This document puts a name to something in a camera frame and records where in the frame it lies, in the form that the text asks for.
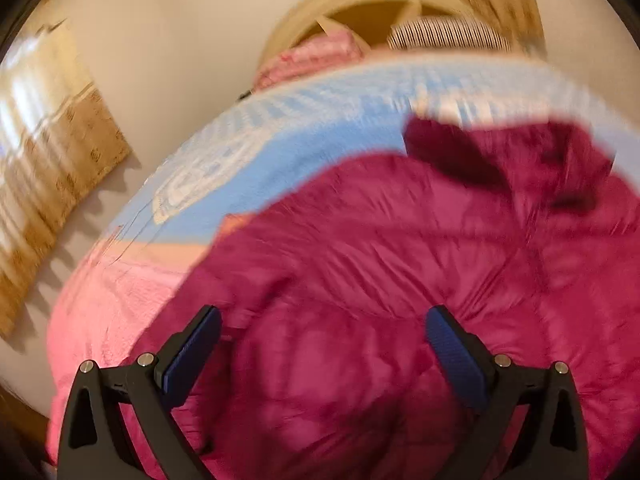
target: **silver screw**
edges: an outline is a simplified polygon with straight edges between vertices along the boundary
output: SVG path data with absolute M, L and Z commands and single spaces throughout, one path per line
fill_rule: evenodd
M 94 362 L 91 361 L 91 359 L 84 361 L 81 365 L 80 365 L 80 371 L 85 374 L 90 372 L 91 370 L 94 369 Z
M 500 368 L 509 368 L 511 366 L 511 358 L 505 354 L 498 354 L 494 357 L 494 363 Z
M 139 355 L 138 364 L 140 366 L 149 366 L 150 364 L 152 364 L 154 362 L 155 358 L 156 358 L 155 355 L 150 354 L 149 352 L 145 352 L 145 353 Z
M 555 365 L 554 368 L 556 369 L 556 372 L 558 372 L 559 374 L 567 374 L 569 373 L 569 367 L 567 366 L 566 363 L 563 363 L 562 361 L 558 361 Z

